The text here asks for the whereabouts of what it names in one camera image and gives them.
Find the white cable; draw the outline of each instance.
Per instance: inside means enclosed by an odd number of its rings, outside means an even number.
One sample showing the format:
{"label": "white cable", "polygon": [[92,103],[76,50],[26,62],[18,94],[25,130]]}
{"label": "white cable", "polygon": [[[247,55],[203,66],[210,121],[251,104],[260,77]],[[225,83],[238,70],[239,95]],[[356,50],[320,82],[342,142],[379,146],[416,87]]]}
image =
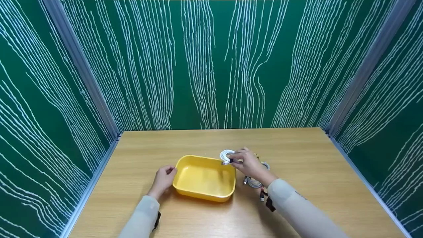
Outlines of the white cable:
{"label": "white cable", "polygon": [[223,160],[222,165],[227,165],[230,163],[229,158],[226,156],[227,154],[233,154],[235,151],[226,149],[220,153],[220,159]]}
{"label": "white cable", "polygon": [[[220,159],[223,161],[222,162],[222,165],[228,165],[228,164],[230,164],[230,160],[229,160],[229,158],[226,155],[233,154],[233,153],[235,153],[235,151],[230,150],[230,149],[226,149],[226,150],[224,150],[224,151],[222,151],[220,153]],[[267,170],[270,170],[270,165],[268,163],[262,162],[261,164],[263,164],[263,166],[265,166],[267,168]],[[253,188],[259,188],[259,187],[261,187],[261,182],[259,182],[256,179],[247,177],[247,176],[246,176],[246,178],[244,180],[244,184],[246,184],[246,183],[248,183],[248,185],[250,185]]]}

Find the beige sleeve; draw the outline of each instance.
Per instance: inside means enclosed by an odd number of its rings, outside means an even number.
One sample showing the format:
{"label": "beige sleeve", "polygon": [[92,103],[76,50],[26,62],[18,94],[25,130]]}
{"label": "beige sleeve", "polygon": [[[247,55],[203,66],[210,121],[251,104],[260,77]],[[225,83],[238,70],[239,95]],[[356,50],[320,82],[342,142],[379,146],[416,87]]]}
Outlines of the beige sleeve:
{"label": "beige sleeve", "polygon": [[156,223],[160,204],[151,196],[143,196],[119,238],[147,238]]}
{"label": "beige sleeve", "polygon": [[273,205],[302,238],[347,238],[321,210],[282,179],[268,187]]}

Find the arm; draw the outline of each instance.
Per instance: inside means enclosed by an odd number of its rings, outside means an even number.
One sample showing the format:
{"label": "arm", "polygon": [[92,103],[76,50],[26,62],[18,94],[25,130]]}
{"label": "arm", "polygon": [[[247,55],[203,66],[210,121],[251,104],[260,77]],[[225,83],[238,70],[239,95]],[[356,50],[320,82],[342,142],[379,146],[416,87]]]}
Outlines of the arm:
{"label": "arm", "polygon": [[158,200],[166,189],[172,185],[175,175],[176,168],[170,165],[161,167],[156,172],[150,191],[138,203],[131,218],[122,229],[119,238],[147,238],[150,236],[159,213],[160,204]]}
{"label": "arm", "polygon": [[302,238],[347,237],[321,210],[302,197],[291,185],[267,171],[248,148],[237,150],[229,158],[243,160],[242,163],[231,165],[268,188],[267,192],[276,210]]}
{"label": "arm", "polygon": [[149,237],[156,223],[160,204],[151,196],[143,196],[119,238]]}
{"label": "arm", "polygon": [[282,179],[274,180],[267,189],[279,212],[303,238],[347,238],[320,209],[301,196]]}

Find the tray rim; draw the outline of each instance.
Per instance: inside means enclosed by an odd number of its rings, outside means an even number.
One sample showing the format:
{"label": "tray rim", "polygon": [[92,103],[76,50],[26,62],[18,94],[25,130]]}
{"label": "tray rim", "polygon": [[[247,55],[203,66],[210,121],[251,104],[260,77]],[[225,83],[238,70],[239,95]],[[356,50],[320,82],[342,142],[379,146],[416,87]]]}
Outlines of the tray rim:
{"label": "tray rim", "polygon": [[[178,162],[176,163],[176,165],[175,165],[175,168],[178,168],[178,164],[179,164],[179,162],[182,160],[182,159],[184,159],[185,157],[188,157],[188,156],[193,156],[193,157],[198,157],[198,158],[202,158],[202,159],[208,159],[208,160],[215,160],[215,161],[219,161],[220,159],[216,159],[216,158],[210,158],[210,157],[204,157],[204,156],[200,156],[200,155],[184,155],[184,156],[182,156],[182,157],[180,157],[179,158],[179,160],[178,160]],[[218,198],[227,198],[227,197],[230,197],[234,192],[235,192],[235,185],[236,185],[236,171],[235,171],[235,177],[234,177],[234,180],[233,180],[233,186],[232,186],[232,191],[228,194],[228,195],[225,195],[225,196],[218,196],[218,195],[212,195],[212,194],[205,194],[205,193],[199,193],[199,192],[197,192],[197,191],[192,191],[192,190],[187,190],[187,189],[182,189],[182,188],[180,188],[180,187],[178,187],[178,186],[176,186],[175,185],[175,179],[173,180],[173,182],[172,182],[172,186],[176,189],[176,190],[181,190],[181,191],[185,191],[185,192],[190,192],[190,193],[194,193],[194,194],[202,194],[202,195],[207,195],[207,196],[212,196],[212,197],[218,197]]]}

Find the table surface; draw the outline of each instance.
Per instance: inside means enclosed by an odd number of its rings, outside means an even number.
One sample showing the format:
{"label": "table surface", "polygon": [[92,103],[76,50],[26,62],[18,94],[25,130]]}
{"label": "table surface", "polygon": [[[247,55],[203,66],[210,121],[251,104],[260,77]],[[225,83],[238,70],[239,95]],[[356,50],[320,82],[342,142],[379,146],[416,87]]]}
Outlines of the table surface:
{"label": "table surface", "polygon": [[[247,146],[271,171],[322,209],[350,237],[404,237],[320,128],[124,132],[70,237],[117,237],[156,170],[184,155],[218,158]],[[159,202],[162,217],[152,237],[299,237],[258,191],[237,184],[225,203],[178,195]]]}

